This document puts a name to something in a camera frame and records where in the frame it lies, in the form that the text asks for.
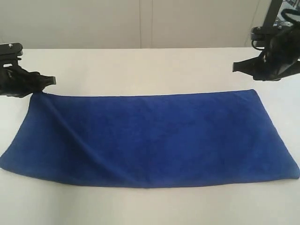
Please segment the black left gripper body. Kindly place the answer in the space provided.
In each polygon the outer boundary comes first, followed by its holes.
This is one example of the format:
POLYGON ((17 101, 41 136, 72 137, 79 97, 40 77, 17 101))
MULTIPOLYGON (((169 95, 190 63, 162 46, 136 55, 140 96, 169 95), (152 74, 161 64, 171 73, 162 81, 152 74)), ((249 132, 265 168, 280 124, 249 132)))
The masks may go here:
POLYGON ((23 98, 30 94, 30 72, 20 66, 0 67, 0 95, 23 98))

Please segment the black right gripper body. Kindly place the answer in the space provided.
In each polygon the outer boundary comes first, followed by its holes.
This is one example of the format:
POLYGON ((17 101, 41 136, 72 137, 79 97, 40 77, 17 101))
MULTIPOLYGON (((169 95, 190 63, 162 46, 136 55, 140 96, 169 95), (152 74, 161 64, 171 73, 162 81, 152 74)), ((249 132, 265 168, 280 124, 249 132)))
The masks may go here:
POLYGON ((289 28, 268 40, 254 63, 253 79, 279 81, 300 72, 300 29, 289 28))

